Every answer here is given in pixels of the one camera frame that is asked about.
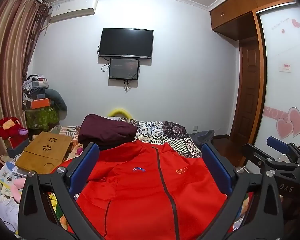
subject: wooden floor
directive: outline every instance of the wooden floor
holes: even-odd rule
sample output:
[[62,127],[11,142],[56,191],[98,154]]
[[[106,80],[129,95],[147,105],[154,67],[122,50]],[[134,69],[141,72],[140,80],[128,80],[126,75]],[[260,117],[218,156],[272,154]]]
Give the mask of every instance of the wooden floor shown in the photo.
[[240,147],[231,142],[228,138],[213,139],[213,146],[218,150],[221,156],[226,157],[233,166],[240,165],[242,154]]

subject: baseboard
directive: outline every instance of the baseboard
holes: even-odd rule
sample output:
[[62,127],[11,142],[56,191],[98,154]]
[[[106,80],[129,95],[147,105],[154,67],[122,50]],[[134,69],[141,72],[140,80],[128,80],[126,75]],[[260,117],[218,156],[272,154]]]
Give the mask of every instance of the baseboard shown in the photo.
[[215,135],[215,136],[213,137],[213,140],[216,140],[216,139],[224,139],[224,138],[229,139],[230,136],[227,135],[227,134]]

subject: patterned bedspread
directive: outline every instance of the patterned bedspread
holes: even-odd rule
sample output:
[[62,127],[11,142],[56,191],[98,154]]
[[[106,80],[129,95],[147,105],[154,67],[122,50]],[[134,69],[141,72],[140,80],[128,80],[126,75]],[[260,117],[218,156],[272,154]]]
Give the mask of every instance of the patterned bedspread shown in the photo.
[[[134,119],[122,117],[106,117],[112,120],[119,120],[131,123],[138,127],[135,139],[153,144],[169,143],[170,146],[181,156],[187,158],[201,157],[201,151],[194,145],[186,129],[180,124],[167,121],[141,122]],[[78,144],[79,126],[57,126],[50,130],[52,133],[71,136],[74,139],[73,147]]]

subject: pink stripe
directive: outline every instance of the pink stripe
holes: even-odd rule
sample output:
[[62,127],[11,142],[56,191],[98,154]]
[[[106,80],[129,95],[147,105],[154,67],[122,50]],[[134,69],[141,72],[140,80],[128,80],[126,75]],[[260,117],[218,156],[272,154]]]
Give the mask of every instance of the pink stripe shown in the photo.
[[272,119],[278,120],[280,118],[284,119],[286,122],[288,121],[288,113],[265,106],[263,110],[263,115],[266,117],[270,117]]

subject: blue gripper pad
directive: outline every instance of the blue gripper pad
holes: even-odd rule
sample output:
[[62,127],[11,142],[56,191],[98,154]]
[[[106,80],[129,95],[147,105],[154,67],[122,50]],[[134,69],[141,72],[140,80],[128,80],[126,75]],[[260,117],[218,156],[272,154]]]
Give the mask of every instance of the blue gripper pad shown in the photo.
[[234,166],[232,166],[228,159],[222,157],[211,143],[204,144],[201,151],[202,159],[209,169],[220,192],[230,196],[233,191],[232,185],[235,179],[233,172]]
[[95,143],[90,143],[81,153],[83,157],[81,160],[81,156],[73,159],[78,159],[80,163],[70,177],[70,196],[74,197],[83,190],[83,187],[86,184],[87,179],[99,158],[99,152],[100,150],[98,145]]
[[286,143],[284,143],[272,136],[267,139],[267,145],[282,154],[289,153],[289,146]]

